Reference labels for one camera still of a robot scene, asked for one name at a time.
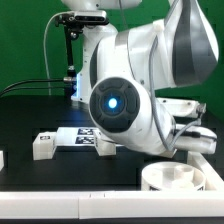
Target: green backdrop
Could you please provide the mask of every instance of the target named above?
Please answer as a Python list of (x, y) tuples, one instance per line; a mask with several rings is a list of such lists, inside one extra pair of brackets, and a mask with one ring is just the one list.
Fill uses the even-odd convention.
[[(188, 97), (207, 103), (209, 111), (224, 121), (224, 1), (199, 0), (202, 10), (217, 35), (220, 59), (212, 76), (202, 85), (157, 91), (158, 96)], [(164, 18), (167, 0), (143, 0), (135, 9), (125, 11), (129, 27)], [(0, 0), (0, 89), (20, 80), (46, 78), (43, 57), (43, 35), (48, 20), (67, 8), (60, 0)], [(119, 11), (109, 11), (109, 18), (123, 30)], [(81, 39), (74, 43), (75, 66), (82, 67)], [(53, 78), (66, 74), (63, 28), (52, 24), (47, 39), (50, 73)], [(13, 94), (48, 94), (47, 91), (14, 92)]]

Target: black surface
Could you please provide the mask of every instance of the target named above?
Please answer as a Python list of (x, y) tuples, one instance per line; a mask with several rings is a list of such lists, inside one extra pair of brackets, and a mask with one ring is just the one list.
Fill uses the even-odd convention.
[[(212, 115), (204, 124), (217, 134), (223, 125)], [(9, 96), (0, 98), (0, 150), (6, 166), (0, 172), (0, 191), (80, 191), (139, 190), (141, 170), (164, 158), (119, 148), (117, 156), (99, 157), (92, 147), (60, 147), (53, 160), (33, 161), (32, 142), (39, 132), (58, 127), (90, 127), (92, 121), (85, 110), (79, 110), (64, 97)], [(215, 155), (206, 156), (223, 177), (222, 138)], [(186, 153), (172, 159), (186, 162)], [(113, 220), (20, 220), (16, 223), (222, 223), (213, 219), (113, 219)]]

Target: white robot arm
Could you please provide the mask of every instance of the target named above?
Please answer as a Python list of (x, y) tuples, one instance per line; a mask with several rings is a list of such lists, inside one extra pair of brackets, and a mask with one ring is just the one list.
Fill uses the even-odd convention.
[[(88, 9), (90, 2), (90, 9), (109, 8), (102, 0), (83, 1), (82, 6), (80, 1), (63, 2), (73, 10)], [(110, 2), (114, 3), (111, 8), (117, 7), (118, 1)], [(121, 33), (113, 28), (114, 32), (100, 36), (92, 45), (89, 65), (84, 66), (90, 74), (85, 80), (89, 91), (78, 92), (88, 101), (92, 120), (101, 132), (129, 149), (154, 155), (175, 148), (214, 153), (216, 135), (195, 127), (200, 125), (204, 107), (196, 109), (198, 120), (181, 126), (155, 98), (155, 89), (203, 82), (219, 56), (216, 37), (197, 0), (169, 2), (164, 20)]]

